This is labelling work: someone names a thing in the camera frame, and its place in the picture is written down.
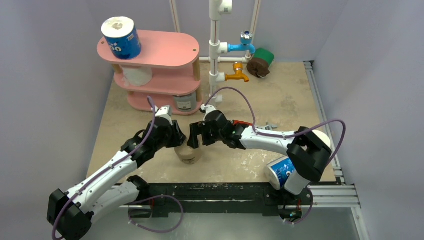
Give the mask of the pink three-tier shelf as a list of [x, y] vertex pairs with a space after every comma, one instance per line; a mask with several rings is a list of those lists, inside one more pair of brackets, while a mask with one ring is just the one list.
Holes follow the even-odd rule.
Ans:
[[[192, 115], [199, 110], [201, 94], [200, 52], [198, 41], [191, 35], [179, 32], [138, 30], [142, 45], [141, 53], [134, 59], [116, 58], [105, 38], [97, 44], [97, 53], [112, 64], [115, 83], [127, 91], [128, 104], [139, 111], [151, 109], [147, 97], [153, 98], [158, 107], [170, 105], [173, 114]], [[143, 86], [124, 86], [121, 66], [152, 68], [152, 79]], [[196, 107], [182, 112], [175, 107], [174, 96], [185, 96], [196, 92]]]

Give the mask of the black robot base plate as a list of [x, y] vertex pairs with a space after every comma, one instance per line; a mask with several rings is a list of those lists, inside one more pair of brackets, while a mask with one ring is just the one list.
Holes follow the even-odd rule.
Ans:
[[135, 205], [150, 206], [153, 218], [170, 213], [261, 214], [286, 221], [299, 220], [305, 202], [266, 182], [141, 183], [136, 182]]

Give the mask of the grey toilet paper roll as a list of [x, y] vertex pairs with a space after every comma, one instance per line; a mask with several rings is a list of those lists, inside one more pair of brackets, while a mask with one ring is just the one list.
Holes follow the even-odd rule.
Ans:
[[173, 99], [176, 109], [184, 113], [193, 111], [197, 106], [196, 92], [188, 95], [174, 96]]

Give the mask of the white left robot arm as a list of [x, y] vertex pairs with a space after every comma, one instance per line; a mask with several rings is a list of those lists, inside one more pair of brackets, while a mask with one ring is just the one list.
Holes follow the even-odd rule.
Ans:
[[131, 176], [163, 148], [175, 148], [186, 140], [177, 120], [155, 116], [147, 125], [126, 140], [116, 154], [99, 170], [68, 190], [55, 190], [48, 199], [47, 221], [52, 225], [53, 240], [80, 240], [92, 225], [122, 205], [152, 204], [166, 194], [152, 195], [151, 186], [139, 176]]

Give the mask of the plain white toilet paper roll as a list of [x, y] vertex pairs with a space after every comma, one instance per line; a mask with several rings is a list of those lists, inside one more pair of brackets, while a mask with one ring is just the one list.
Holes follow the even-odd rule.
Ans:
[[145, 66], [120, 66], [125, 87], [140, 87], [148, 84], [153, 78], [153, 70]]

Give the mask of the blue toilet paper roll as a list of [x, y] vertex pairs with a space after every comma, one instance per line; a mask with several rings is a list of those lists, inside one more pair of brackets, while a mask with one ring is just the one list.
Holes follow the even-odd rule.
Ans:
[[101, 25], [101, 33], [116, 58], [130, 60], [141, 54], [142, 44], [131, 18], [111, 17]]

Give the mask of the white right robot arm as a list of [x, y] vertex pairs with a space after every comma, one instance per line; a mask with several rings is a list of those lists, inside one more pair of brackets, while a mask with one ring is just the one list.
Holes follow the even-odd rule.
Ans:
[[199, 148], [222, 142], [231, 149], [264, 150], [287, 156], [294, 171], [286, 176], [280, 196], [288, 204], [300, 198], [312, 182], [319, 182], [327, 167], [332, 150], [328, 137], [321, 131], [301, 126], [297, 131], [278, 132], [259, 129], [253, 124], [228, 120], [219, 110], [207, 112], [202, 121], [190, 124], [187, 145]]

